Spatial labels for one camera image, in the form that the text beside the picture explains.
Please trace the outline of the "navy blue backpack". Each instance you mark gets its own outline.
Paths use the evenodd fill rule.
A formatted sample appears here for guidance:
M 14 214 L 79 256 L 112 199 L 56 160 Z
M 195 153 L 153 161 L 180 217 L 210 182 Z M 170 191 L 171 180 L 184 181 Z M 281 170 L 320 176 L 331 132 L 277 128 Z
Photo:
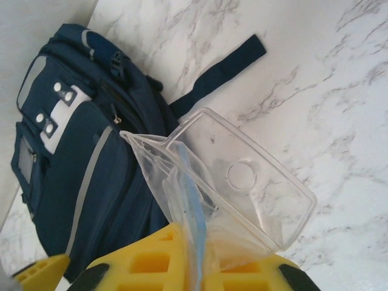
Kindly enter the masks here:
M 30 64 L 16 104 L 11 167 L 48 256 L 73 282 L 95 259 L 167 225 L 120 131 L 168 136 L 199 100 L 266 54 L 256 35 L 168 104 L 163 85 L 116 45 L 63 24 Z

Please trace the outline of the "clear bag of blue pens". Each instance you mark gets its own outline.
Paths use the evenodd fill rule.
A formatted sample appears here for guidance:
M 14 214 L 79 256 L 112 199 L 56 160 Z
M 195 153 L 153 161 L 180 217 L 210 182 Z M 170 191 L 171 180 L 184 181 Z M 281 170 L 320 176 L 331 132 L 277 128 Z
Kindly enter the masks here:
M 206 275 L 286 250 L 315 195 L 271 154 L 210 109 L 169 136 L 121 131 L 169 222 L 179 224 L 189 290 Z

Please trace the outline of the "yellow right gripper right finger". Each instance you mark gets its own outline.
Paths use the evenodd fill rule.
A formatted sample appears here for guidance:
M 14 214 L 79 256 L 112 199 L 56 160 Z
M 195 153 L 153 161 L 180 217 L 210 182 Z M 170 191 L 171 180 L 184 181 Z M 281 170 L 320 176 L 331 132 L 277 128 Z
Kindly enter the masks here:
M 271 255 L 206 276 L 202 291 L 316 291 L 316 284 L 292 261 Z

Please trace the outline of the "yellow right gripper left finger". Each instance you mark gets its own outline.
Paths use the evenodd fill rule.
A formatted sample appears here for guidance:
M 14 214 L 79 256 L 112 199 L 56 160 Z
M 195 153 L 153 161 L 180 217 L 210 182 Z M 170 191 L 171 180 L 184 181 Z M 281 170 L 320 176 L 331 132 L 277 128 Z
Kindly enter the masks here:
M 104 255 L 72 291 L 192 291 L 186 237 L 178 223 Z

